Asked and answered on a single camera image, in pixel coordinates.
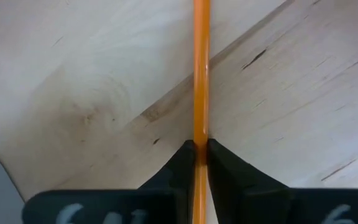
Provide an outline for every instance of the wood grain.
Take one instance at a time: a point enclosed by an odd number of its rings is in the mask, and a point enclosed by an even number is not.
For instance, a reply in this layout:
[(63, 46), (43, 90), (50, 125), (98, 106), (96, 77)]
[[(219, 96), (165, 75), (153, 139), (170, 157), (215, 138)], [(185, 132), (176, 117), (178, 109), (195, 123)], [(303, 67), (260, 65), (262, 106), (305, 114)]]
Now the wood grain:
[[(269, 29), (293, 19), (300, 20)], [(267, 50), (243, 69), (259, 54), (252, 48)], [(111, 150), (92, 169), (57, 187), (133, 187), (147, 180), (191, 137), (190, 83), (150, 108), (171, 98), (172, 110), (151, 120), (145, 111), (106, 144)], [(321, 179), (358, 158), (358, 2), (294, 2), (216, 65), (211, 89), (212, 137), (285, 184), (323, 186)]]
[[(211, 56), (283, 2), (214, 1)], [(192, 0), (1, 0), (0, 131), (54, 92), (104, 107), (120, 130), (192, 72), (192, 33)]]

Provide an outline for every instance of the light wood board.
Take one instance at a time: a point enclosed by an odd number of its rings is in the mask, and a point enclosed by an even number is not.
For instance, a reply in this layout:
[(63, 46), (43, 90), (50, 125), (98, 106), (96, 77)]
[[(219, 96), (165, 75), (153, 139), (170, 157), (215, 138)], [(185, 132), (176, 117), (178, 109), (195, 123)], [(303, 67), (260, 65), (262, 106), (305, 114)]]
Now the light wood board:
[[(56, 187), (143, 183), (191, 138), (191, 86), (176, 87)], [(211, 136), (227, 148), (284, 184), (335, 185), (338, 169), (358, 160), (358, 1), (292, 3), (215, 66), (211, 97)]]
[[(283, 2), (213, 1), (211, 56)], [(192, 53), (193, 0), (0, 0), (0, 132), (33, 107), (118, 131), (191, 73)]]

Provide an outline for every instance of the orange tube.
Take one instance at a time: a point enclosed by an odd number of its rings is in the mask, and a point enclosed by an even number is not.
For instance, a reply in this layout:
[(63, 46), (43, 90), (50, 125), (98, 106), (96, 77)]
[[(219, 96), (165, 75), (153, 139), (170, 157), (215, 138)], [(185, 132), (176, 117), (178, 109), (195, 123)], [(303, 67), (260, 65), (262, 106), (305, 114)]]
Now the orange tube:
[(194, 142), (197, 147), (193, 224), (206, 223), (209, 107), (209, 0), (194, 0)]

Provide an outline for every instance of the wooden surface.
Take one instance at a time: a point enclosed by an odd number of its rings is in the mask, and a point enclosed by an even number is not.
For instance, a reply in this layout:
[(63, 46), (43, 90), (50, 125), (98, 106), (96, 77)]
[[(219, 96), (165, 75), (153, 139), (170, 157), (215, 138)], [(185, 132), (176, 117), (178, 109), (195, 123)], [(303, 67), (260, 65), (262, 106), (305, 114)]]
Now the wooden surface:
[[(213, 65), (211, 136), (289, 186), (358, 187), (358, 1), (294, 1), (259, 28)], [(62, 94), (70, 80), (54, 78), (0, 133), (0, 158), (25, 198), (137, 187), (192, 137), (191, 78), (116, 133), (113, 116), (83, 114)]]
[[(214, 1), (211, 56), (283, 2)], [(118, 131), (191, 73), (192, 46), (193, 0), (0, 0), (0, 131), (35, 101)]]

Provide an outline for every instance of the orange rod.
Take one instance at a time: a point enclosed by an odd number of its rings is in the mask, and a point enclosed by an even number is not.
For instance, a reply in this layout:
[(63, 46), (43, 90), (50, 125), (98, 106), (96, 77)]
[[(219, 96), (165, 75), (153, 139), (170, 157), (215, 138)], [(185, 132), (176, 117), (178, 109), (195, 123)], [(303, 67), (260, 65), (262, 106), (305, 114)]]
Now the orange rod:
[(197, 147), (193, 224), (206, 223), (209, 103), (209, 0), (194, 0), (194, 142)]

